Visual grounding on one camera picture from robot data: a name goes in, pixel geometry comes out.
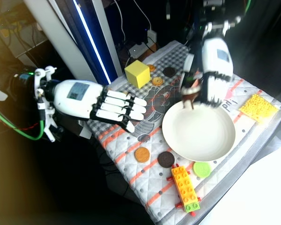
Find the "robotic hand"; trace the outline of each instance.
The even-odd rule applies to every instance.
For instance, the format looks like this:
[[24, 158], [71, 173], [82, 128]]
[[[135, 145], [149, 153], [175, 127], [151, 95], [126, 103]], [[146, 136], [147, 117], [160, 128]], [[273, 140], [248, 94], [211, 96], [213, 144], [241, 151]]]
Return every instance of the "robotic hand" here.
[[34, 88], [38, 100], [40, 115], [45, 117], [45, 133], [53, 142], [55, 139], [49, 130], [50, 125], [57, 127], [52, 115], [57, 109], [60, 113], [78, 120], [99, 120], [116, 123], [128, 132], [135, 131], [130, 120], [143, 120], [147, 102], [135, 97], [134, 94], [124, 94], [108, 90], [100, 84], [90, 81], [52, 80], [56, 68], [51, 66], [45, 70], [35, 71]]
[[233, 76], [233, 62], [224, 41], [227, 30], [235, 27], [244, 15], [241, 0], [201, 0], [196, 5], [200, 24], [193, 25], [190, 39], [193, 54], [185, 60], [181, 79], [181, 94], [184, 107], [195, 99], [217, 108], [222, 104]]

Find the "green toy brick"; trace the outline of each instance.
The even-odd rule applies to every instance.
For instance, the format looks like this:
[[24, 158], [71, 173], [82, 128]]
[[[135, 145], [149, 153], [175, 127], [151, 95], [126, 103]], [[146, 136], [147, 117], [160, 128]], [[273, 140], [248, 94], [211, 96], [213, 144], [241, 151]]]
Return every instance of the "green toy brick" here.
[[189, 213], [200, 209], [198, 202], [193, 202], [184, 206], [185, 212]]

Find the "green cable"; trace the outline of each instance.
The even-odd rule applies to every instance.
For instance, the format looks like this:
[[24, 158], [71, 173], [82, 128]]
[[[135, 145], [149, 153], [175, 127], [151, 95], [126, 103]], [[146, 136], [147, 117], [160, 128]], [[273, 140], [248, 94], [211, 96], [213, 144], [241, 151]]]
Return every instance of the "green cable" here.
[[251, 0], [248, 0], [247, 7], [245, 8], [245, 13], [247, 13], [248, 9], [250, 8]]
[[18, 130], [12, 123], [10, 123], [8, 120], [6, 120], [2, 115], [0, 115], [0, 120], [3, 121], [5, 124], [7, 124], [9, 127], [13, 128], [20, 135], [22, 135], [26, 138], [29, 138], [30, 140], [33, 140], [33, 141], [39, 140], [44, 133], [44, 122], [43, 122], [43, 120], [40, 121], [40, 133], [37, 137], [32, 137], [32, 136], [26, 134], [25, 132], [23, 132], [21, 130]]

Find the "cartoon print on cloth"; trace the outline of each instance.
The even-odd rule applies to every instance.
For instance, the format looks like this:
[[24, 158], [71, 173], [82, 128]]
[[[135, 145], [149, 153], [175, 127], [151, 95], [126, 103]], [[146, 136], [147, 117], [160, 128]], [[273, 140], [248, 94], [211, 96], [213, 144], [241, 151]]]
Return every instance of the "cartoon print on cloth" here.
[[181, 76], [177, 76], [169, 85], [162, 88], [152, 87], [149, 90], [147, 96], [144, 98], [147, 102], [144, 120], [134, 123], [135, 132], [132, 135], [137, 137], [138, 141], [149, 141], [149, 134], [155, 127], [161, 125], [159, 119], [172, 105], [181, 101], [179, 90], [180, 79]]

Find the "orange cookie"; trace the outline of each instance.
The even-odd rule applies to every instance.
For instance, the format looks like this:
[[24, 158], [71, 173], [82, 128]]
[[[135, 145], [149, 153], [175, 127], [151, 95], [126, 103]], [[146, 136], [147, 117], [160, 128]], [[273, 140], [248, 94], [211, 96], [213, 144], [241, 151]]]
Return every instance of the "orange cookie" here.
[[148, 65], [150, 68], [150, 72], [154, 72], [156, 70], [156, 67], [154, 65]]
[[148, 161], [150, 158], [149, 150], [147, 148], [143, 148], [143, 147], [138, 148], [135, 151], [134, 155], [135, 155], [136, 160], [140, 163], [144, 163], [144, 162]]
[[163, 79], [161, 77], [155, 77], [152, 79], [152, 83], [154, 86], [161, 86], [163, 84]]

